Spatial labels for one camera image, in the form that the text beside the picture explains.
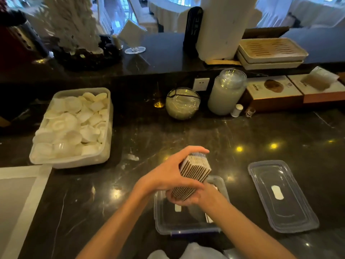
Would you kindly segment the person's right hand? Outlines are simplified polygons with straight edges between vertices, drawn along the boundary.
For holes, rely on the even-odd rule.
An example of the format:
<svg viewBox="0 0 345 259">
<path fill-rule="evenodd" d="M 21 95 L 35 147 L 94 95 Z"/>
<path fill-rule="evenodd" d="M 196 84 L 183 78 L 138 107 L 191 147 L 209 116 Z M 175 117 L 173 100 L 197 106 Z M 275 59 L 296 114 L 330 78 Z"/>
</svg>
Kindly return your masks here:
<svg viewBox="0 0 345 259">
<path fill-rule="evenodd" d="M 186 200 L 178 200 L 172 196 L 172 190 L 166 191 L 168 201 L 179 206 L 197 205 L 206 213 L 220 213 L 233 209 L 232 204 L 211 184 L 204 189 L 196 190 Z"/>
</svg>

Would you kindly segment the person's left hand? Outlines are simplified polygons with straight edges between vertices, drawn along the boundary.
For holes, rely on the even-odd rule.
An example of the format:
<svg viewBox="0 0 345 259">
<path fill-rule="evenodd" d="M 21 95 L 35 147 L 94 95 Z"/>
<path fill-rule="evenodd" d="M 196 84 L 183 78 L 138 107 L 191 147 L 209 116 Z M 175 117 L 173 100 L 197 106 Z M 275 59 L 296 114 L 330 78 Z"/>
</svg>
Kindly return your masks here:
<svg viewBox="0 0 345 259">
<path fill-rule="evenodd" d="M 208 154 L 209 150 L 202 146 L 187 146 L 170 156 L 165 162 L 144 175 L 135 184 L 134 189 L 143 196 L 159 190 L 171 190 L 179 187 L 179 178 L 183 178 L 179 171 L 179 164 L 191 153 Z"/>
</svg>

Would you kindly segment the stack of striped paper packets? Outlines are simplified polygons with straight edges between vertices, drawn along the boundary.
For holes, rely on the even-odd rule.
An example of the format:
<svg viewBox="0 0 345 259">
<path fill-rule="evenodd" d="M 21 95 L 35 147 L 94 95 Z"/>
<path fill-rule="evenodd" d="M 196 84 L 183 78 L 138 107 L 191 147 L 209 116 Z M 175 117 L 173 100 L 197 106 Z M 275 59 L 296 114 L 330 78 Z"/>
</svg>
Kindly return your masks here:
<svg viewBox="0 0 345 259">
<path fill-rule="evenodd" d="M 185 178 L 192 178 L 204 183 L 211 173 L 211 167 L 207 157 L 203 153 L 191 153 L 179 165 L 180 174 Z M 195 189 L 188 187 L 175 187 L 172 197 L 176 200 L 185 201 L 195 193 Z"/>
</svg>

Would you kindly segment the person's right forearm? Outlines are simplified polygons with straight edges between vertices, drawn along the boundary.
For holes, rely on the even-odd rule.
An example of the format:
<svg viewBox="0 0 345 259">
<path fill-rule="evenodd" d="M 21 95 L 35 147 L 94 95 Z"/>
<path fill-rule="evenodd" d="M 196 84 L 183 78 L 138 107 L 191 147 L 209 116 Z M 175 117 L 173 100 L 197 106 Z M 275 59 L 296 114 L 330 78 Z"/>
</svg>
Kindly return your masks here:
<svg viewBox="0 0 345 259">
<path fill-rule="evenodd" d="M 296 259 L 287 248 L 251 222 L 224 197 L 200 199 L 199 206 L 247 259 Z"/>
</svg>

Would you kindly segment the person's left forearm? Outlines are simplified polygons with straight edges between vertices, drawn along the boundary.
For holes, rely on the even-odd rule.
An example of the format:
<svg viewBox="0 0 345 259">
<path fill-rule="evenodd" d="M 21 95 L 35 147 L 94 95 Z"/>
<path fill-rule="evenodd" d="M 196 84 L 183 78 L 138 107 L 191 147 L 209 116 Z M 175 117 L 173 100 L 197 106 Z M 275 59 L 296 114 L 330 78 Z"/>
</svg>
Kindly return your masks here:
<svg viewBox="0 0 345 259">
<path fill-rule="evenodd" d="M 153 192 L 136 184 L 128 199 L 97 231 L 75 259 L 116 259 Z"/>
</svg>

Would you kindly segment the round glass bowl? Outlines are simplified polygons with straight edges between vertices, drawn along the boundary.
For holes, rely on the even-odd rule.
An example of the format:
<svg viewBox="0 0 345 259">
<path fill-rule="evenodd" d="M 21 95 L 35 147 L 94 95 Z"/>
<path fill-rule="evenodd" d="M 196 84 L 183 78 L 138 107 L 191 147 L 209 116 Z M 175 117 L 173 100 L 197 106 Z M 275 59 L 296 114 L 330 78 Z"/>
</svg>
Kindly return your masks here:
<svg viewBox="0 0 345 259">
<path fill-rule="evenodd" d="M 201 98 L 196 91 L 187 87 L 178 87 L 166 96 L 166 111 L 176 120 L 190 119 L 198 111 Z"/>
</svg>

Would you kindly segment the clear plastic lid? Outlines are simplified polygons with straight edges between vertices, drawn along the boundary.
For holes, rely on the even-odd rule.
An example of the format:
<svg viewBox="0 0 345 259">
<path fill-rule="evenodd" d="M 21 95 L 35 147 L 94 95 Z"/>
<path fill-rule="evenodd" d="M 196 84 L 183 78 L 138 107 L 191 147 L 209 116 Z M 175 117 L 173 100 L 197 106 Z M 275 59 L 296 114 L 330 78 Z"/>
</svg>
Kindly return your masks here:
<svg viewBox="0 0 345 259">
<path fill-rule="evenodd" d="M 253 162 L 248 172 L 276 232 L 292 234 L 319 228 L 315 212 L 284 161 Z"/>
</svg>

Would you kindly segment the brown and white box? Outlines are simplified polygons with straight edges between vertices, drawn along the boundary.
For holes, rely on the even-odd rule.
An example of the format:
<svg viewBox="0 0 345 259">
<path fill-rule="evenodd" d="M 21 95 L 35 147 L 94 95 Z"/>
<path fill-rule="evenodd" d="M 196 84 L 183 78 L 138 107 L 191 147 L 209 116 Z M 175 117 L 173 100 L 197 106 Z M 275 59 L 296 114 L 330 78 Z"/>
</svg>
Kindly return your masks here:
<svg viewBox="0 0 345 259">
<path fill-rule="evenodd" d="M 287 75 L 290 81 L 303 94 L 304 104 L 345 100 L 345 86 L 343 83 L 336 81 L 332 83 L 329 88 L 321 91 L 308 84 L 302 83 L 301 80 L 306 76 L 307 74 Z"/>
<path fill-rule="evenodd" d="M 248 78 L 247 88 L 239 100 L 244 110 L 256 113 L 297 109 L 303 105 L 304 95 L 287 76 Z"/>
</svg>

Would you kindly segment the black tall device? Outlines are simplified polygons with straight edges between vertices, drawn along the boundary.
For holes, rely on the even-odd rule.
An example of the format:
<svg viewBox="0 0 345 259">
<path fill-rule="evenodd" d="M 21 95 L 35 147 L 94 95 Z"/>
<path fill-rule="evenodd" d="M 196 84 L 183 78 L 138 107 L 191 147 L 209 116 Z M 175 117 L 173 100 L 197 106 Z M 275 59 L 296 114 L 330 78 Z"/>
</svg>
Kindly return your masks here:
<svg viewBox="0 0 345 259">
<path fill-rule="evenodd" d="M 192 7 L 187 13 L 183 51 L 191 58 L 198 57 L 196 43 L 201 28 L 203 13 L 203 9 L 199 6 Z"/>
</svg>

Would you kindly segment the white paper roll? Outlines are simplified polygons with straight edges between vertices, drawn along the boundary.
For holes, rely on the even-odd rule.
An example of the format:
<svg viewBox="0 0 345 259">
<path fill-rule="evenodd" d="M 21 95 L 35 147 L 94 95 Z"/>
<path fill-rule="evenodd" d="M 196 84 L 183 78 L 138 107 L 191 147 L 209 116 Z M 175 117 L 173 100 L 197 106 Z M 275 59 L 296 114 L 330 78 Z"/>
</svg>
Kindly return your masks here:
<svg viewBox="0 0 345 259">
<path fill-rule="evenodd" d="M 204 13 L 196 43 L 200 60 L 234 58 L 256 3 L 257 0 L 201 0 Z"/>
</svg>

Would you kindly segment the clear plastic bag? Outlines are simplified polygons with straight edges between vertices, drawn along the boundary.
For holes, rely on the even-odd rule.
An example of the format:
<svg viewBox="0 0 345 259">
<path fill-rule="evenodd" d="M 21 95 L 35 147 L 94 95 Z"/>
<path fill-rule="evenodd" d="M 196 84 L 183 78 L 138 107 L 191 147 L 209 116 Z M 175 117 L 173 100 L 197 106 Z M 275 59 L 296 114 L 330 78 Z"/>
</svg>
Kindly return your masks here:
<svg viewBox="0 0 345 259">
<path fill-rule="evenodd" d="M 315 67 L 309 74 L 301 79 L 301 83 L 309 85 L 318 91 L 330 88 L 331 84 L 339 79 L 339 75 L 334 74 L 320 66 Z"/>
</svg>

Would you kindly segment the white covered chair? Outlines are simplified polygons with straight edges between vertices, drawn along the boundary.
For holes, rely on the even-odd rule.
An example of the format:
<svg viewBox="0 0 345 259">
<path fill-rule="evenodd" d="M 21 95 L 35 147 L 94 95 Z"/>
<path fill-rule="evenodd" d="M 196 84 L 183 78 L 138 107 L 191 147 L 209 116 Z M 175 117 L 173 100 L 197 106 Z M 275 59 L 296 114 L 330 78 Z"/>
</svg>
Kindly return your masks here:
<svg viewBox="0 0 345 259">
<path fill-rule="evenodd" d="M 139 0 L 129 0 L 137 19 L 137 23 L 146 28 L 149 34 L 158 33 L 158 21 L 150 14 L 148 7 L 141 7 Z"/>
</svg>

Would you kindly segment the white coral ornament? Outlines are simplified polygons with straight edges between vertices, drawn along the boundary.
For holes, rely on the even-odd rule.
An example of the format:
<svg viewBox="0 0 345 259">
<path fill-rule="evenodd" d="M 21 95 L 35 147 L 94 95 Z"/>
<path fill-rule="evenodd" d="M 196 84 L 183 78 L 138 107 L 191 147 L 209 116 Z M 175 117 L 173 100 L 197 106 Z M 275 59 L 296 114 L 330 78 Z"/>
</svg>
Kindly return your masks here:
<svg viewBox="0 0 345 259">
<path fill-rule="evenodd" d="M 58 43 L 56 60 L 73 72 L 97 71 L 119 63 L 122 56 L 109 35 L 102 35 L 91 0 L 44 0 L 45 22 Z"/>
</svg>

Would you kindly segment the white clothed round table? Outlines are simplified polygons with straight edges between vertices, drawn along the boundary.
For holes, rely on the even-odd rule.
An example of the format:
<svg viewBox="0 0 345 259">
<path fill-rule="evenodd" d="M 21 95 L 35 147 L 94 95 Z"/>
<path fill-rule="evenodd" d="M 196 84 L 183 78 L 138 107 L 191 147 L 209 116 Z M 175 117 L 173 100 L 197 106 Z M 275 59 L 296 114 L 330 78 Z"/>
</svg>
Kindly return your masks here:
<svg viewBox="0 0 345 259">
<path fill-rule="evenodd" d="M 288 15 L 302 27 L 345 27 L 345 0 L 293 0 Z"/>
</svg>

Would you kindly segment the white wall socket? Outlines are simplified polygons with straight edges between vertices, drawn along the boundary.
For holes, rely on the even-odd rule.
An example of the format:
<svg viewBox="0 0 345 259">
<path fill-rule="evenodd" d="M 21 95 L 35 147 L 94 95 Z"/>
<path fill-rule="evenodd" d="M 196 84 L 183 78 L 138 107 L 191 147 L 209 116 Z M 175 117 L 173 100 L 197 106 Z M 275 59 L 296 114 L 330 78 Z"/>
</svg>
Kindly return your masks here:
<svg viewBox="0 0 345 259">
<path fill-rule="evenodd" d="M 192 86 L 193 91 L 206 91 L 210 78 L 195 78 Z"/>
</svg>

